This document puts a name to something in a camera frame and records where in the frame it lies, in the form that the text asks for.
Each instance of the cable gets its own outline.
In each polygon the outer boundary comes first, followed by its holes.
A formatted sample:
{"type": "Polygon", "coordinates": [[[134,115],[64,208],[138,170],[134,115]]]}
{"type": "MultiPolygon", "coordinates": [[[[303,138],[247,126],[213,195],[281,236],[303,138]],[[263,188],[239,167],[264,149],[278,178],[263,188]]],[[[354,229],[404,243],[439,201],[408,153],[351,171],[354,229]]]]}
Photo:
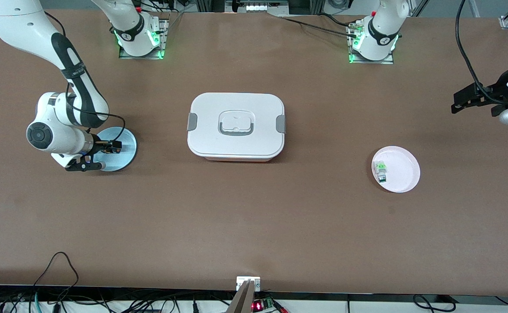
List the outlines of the cable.
{"type": "Polygon", "coordinates": [[[51,266],[51,264],[53,263],[53,260],[55,259],[55,257],[56,257],[57,255],[59,255],[59,254],[62,254],[62,255],[66,258],[67,262],[69,263],[70,269],[71,269],[71,270],[73,270],[73,273],[74,273],[74,275],[76,276],[76,280],[74,281],[74,283],[73,283],[72,285],[70,285],[69,287],[65,288],[65,290],[61,291],[61,294],[59,295],[59,297],[57,297],[57,302],[58,302],[58,303],[59,303],[59,302],[62,302],[62,301],[63,301],[63,299],[65,299],[66,295],[67,295],[67,294],[68,294],[68,292],[69,292],[69,289],[71,289],[72,287],[74,287],[74,286],[78,283],[78,281],[79,281],[79,279],[80,279],[80,276],[78,275],[78,272],[77,272],[77,271],[76,271],[76,269],[74,268],[73,263],[70,261],[69,256],[68,256],[65,252],[63,252],[63,251],[59,251],[59,252],[57,252],[57,253],[53,254],[53,257],[51,257],[51,260],[49,260],[49,264],[47,264],[47,267],[45,268],[45,271],[43,271],[43,273],[41,273],[40,277],[38,277],[38,278],[36,279],[36,281],[35,281],[35,282],[33,283],[33,285],[32,285],[32,288],[33,288],[33,287],[35,287],[35,286],[37,285],[37,283],[40,281],[40,279],[41,279],[41,278],[45,275],[45,273],[47,273],[47,271],[49,270],[49,267],[50,267],[50,266],[51,266]]]}
{"type": "Polygon", "coordinates": [[[161,8],[158,5],[154,4],[152,1],[150,1],[150,3],[153,4],[153,6],[151,4],[147,4],[147,3],[141,2],[140,0],[134,0],[134,1],[138,2],[139,4],[141,4],[143,6],[147,6],[147,7],[150,7],[150,8],[161,10],[161,8]]]}
{"type": "Polygon", "coordinates": [[[61,23],[59,20],[57,20],[56,17],[54,17],[53,15],[49,14],[48,12],[44,11],[45,12],[45,15],[49,16],[50,18],[52,18],[55,22],[57,22],[57,24],[59,24],[59,26],[61,26],[61,29],[63,30],[63,36],[66,37],[66,32],[65,32],[65,27],[63,26],[63,23],[61,23]]]}
{"type": "Polygon", "coordinates": [[[330,32],[330,33],[335,33],[335,34],[340,34],[340,35],[343,35],[343,36],[347,36],[347,37],[352,37],[352,38],[355,38],[356,35],[355,34],[349,34],[349,33],[343,33],[343,32],[338,32],[336,30],[329,30],[327,28],[323,28],[323,27],[320,27],[320,26],[316,26],[316,25],[312,25],[312,24],[308,24],[308,23],[304,23],[304,22],[301,22],[299,20],[291,20],[290,18],[286,18],[286,17],[281,17],[282,19],[284,20],[289,20],[290,22],[295,22],[295,23],[298,23],[300,25],[305,25],[305,26],[309,26],[309,27],[313,27],[313,28],[317,28],[318,30],[323,30],[323,31],[326,31],[326,32],[330,32]]]}
{"type": "Polygon", "coordinates": [[[450,309],[447,309],[447,310],[445,310],[445,309],[437,309],[437,307],[432,307],[431,303],[429,303],[428,299],[426,299],[426,297],[424,297],[423,295],[414,295],[414,297],[412,298],[412,301],[414,302],[414,304],[417,307],[419,307],[421,309],[429,310],[429,311],[431,311],[431,313],[435,313],[435,311],[449,313],[449,312],[453,312],[453,311],[455,311],[457,309],[456,303],[453,303],[452,304],[453,307],[450,308],[450,309]],[[421,298],[426,303],[427,306],[423,306],[420,303],[418,303],[418,301],[417,301],[418,298],[421,298]]]}
{"type": "Polygon", "coordinates": [[[175,306],[176,306],[176,310],[178,311],[178,313],[180,313],[179,302],[176,300],[176,297],[175,297],[175,306]]]}
{"type": "Polygon", "coordinates": [[[336,18],[334,18],[331,14],[327,14],[327,13],[324,13],[324,12],[321,12],[320,14],[318,15],[321,15],[321,16],[326,16],[328,17],[330,20],[332,20],[333,22],[335,22],[336,24],[339,24],[341,26],[345,26],[345,27],[348,27],[350,24],[352,23],[356,23],[357,20],[353,20],[352,22],[348,22],[348,23],[342,23],[342,22],[339,22],[336,18]]]}
{"type": "Polygon", "coordinates": [[[97,292],[99,293],[99,297],[101,297],[101,301],[103,301],[103,305],[104,307],[107,308],[107,310],[109,311],[109,313],[115,313],[115,311],[111,310],[111,308],[109,307],[109,305],[107,304],[107,301],[105,301],[105,299],[103,298],[103,294],[101,293],[101,289],[97,289],[97,292]]]}
{"type": "Polygon", "coordinates": [[[470,60],[468,59],[468,56],[466,55],[466,52],[464,51],[464,48],[462,47],[461,38],[460,38],[459,30],[458,30],[458,24],[460,23],[461,12],[462,12],[462,8],[463,8],[465,2],[466,2],[466,0],[461,0],[461,4],[458,7],[457,16],[455,19],[455,39],[457,41],[458,49],[460,50],[461,55],[464,58],[464,61],[466,62],[466,66],[468,67],[468,70],[470,71],[470,75],[472,75],[472,78],[474,79],[474,83],[476,84],[478,89],[484,94],[484,97],[488,98],[489,100],[493,101],[494,103],[508,104],[507,102],[494,99],[490,95],[488,95],[488,93],[485,91],[484,87],[482,86],[482,83],[480,83],[480,80],[478,80],[478,76],[476,75],[474,68],[472,68],[472,64],[470,64],[470,60]]]}
{"type": "Polygon", "coordinates": [[[218,301],[220,301],[220,302],[222,302],[222,303],[224,303],[224,304],[226,304],[226,305],[230,306],[230,303],[228,303],[228,302],[224,301],[223,299],[221,299],[221,298],[219,298],[219,297],[216,297],[216,296],[214,296],[214,295],[212,295],[212,294],[210,294],[210,293],[208,293],[208,296],[210,296],[210,297],[212,297],[212,298],[214,298],[214,299],[216,299],[216,300],[218,300],[218,301]]]}
{"type": "Polygon", "coordinates": [[[280,303],[275,301],[275,299],[273,299],[273,297],[271,297],[271,300],[273,300],[273,306],[275,307],[276,311],[278,311],[279,313],[288,313],[287,309],[285,309],[282,305],[280,305],[280,303]]]}
{"type": "Polygon", "coordinates": [[[39,301],[37,301],[37,293],[33,294],[33,303],[36,305],[37,313],[43,313],[41,311],[40,303],[39,301]]]}
{"type": "Polygon", "coordinates": [[[503,299],[501,299],[500,297],[495,296],[495,298],[496,298],[497,300],[501,301],[502,303],[504,303],[504,304],[508,305],[508,302],[507,302],[507,301],[504,301],[504,300],[503,300],[503,299]]]}
{"type": "Polygon", "coordinates": [[[126,129],[126,120],[124,119],[124,117],[121,117],[121,116],[116,115],[116,114],[111,114],[111,113],[90,112],[90,111],[85,111],[85,110],[82,110],[82,109],[78,109],[77,107],[75,107],[73,105],[73,103],[69,103],[69,101],[68,101],[68,99],[69,99],[69,87],[70,87],[70,83],[67,83],[66,84],[66,91],[65,91],[65,98],[66,98],[67,103],[70,105],[71,108],[75,109],[76,111],[82,112],[82,113],[94,114],[94,115],[105,115],[107,117],[116,117],[117,119],[120,119],[121,121],[123,121],[123,127],[120,129],[120,132],[115,137],[115,139],[112,139],[111,141],[117,140],[120,137],[120,135],[123,134],[124,130],[126,129]]]}

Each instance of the white robot arm segment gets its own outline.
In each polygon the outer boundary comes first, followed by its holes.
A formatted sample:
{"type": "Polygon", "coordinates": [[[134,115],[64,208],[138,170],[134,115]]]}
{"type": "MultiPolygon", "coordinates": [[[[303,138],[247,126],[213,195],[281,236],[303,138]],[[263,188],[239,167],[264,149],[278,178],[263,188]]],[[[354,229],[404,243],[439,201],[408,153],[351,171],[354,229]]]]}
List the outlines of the white robot arm segment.
{"type": "Polygon", "coordinates": [[[380,0],[375,15],[366,16],[361,21],[362,30],[357,33],[359,37],[353,49],[368,60],[385,59],[395,47],[398,32],[408,14],[407,0],[380,0]]]}
{"type": "Polygon", "coordinates": [[[38,0],[0,0],[0,38],[7,44],[39,56],[61,70],[77,95],[73,105],[62,114],[71,123],[83,127],[99,127],[107,119],[109,107],[71,42],[57,32],[38,0]]]}
{"type": "Polygon", "coordinates": [[[160,44],[152,39],[154,29],[159,29],[159,18],[138,13],[132,0],[91,1],[107,15],[121,47],[129,55],[145,56],[160,44]]]}

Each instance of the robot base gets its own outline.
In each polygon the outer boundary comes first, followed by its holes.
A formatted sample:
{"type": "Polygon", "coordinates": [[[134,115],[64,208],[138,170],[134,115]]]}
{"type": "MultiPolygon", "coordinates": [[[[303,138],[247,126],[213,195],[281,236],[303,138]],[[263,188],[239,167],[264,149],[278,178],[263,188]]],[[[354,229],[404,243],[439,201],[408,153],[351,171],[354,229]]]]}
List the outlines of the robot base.
{"type": "MultiPolygon", "coordinates": [[[[111,140],[120,133],[120,130],[121,127],[110,127],[100,131],[97,136],[101,140],[111,140]]],[[[125,168],[136,156],[136,137],[134,137],[134,134],[130,130],[125,129],[117,140],[123,143],[123,149],[120,153],[99,152],[93,156],[94,162],[105,163],[105,168],[102,169],[105,172],[113,172],[125,168]]]]}
{"type": "Polygon", "coordinates": [[[145,56],[131,56],[119,44],[119,59],[146,59],[146,60],[163,60],[165,57],[165,46],[167,45],[167,30],[169,30],[169,20],[161,20],[157,16],[154,17],[157,23],[154,23],[153,31],[160,30],[161,34],[151,34],[153,41],[159,41],[159,45],[151,50],[145,56]]]}
{"type": "MultiPolygon", "coordinates": [[[[346,27],[347,33],[353,33],[353,30],[351,28],[346,27]]],[[[373,64],[393,64],[393,52],[389,52],[389,55],[385,59],[378,60],[378,61],[372,61],[368,60],[365,57],[363,57],[358,51],[353,49],[353,45],[355,44],[355,41],[357,38],[348,38],[348,45],[349,45],[349,63],[373,63],[373,64]]]]}

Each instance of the mounting plate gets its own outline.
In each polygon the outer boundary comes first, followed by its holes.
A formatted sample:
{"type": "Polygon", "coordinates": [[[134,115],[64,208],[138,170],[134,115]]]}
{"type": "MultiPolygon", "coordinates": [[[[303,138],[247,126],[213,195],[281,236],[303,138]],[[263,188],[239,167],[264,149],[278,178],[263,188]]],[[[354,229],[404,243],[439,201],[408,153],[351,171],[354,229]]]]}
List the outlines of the mounting plate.
{"type": "Polygon", "coordinates": [[[260,283],[260,278],[254,276],[236,276],[236,291],[238,291],[238,289],[240,288],[242,283],[244,283],[244,281],[248,280],[254,280],[256,284],[256,293],[262,291],[262,284],[260,283]]]}

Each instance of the black clamp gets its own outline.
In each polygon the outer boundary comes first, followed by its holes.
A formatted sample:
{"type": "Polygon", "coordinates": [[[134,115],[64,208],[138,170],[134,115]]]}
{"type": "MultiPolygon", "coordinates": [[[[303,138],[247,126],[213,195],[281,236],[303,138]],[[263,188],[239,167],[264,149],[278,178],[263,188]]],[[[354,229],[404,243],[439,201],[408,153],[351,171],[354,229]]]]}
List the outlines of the black clamp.
{"type": "Polygon", "coordinates": [[[123,149],[123,143],[118,140],[101,140],[97,135],[93,136],[93,147],[91,151],[80,157],[80,160],[74,159],[65,167],[68,172],[86,172],[89,170],[103,169],[101,162],[94,162],[93,155],[96,153],[120,153],[123,149]]]}
{"type": "Polygon", "coordinates": [[[382,33],[378,32],[377,29],[375,29],[375,27],[373,27],[373,19],[369,20],[368,30],[369,30],[369,34],[373,38],[375,38],[375,41],[377,41],[377,44],[379,44],[380,46],[387,46],[387,44],[389,44],[391,41],[393,41],[395,39],[395,37],[397,37],[397,34],[398,34],[398,31],[396,33],[390,34],[390,35],[386,35],[386,34],[382,34],[382,33]]]}
{"type": "Polygon", "coordinates": [[[134,41],[136,35],[144,29],[144,17],[141,14],[138,14],[138,16],[140,17],[138,24],[130,30],[118,30],[113,27],[115,32],[122,38],[123,41],[134,41]]]}
{"type": "Polygon", "coordinates": [[[508,109],[507,83],[508,70],[501,74],[496,83],[488,87],[480,86],[480,88],[476,83],[471,83],[453,95],[454,103],[451,105],[451,113],[458,113],[467,107],[482,107],[484,105],[495,104],[495,107],[491,109],[491,115],[492,117],[498,117],[503,111],[508,109]]]}

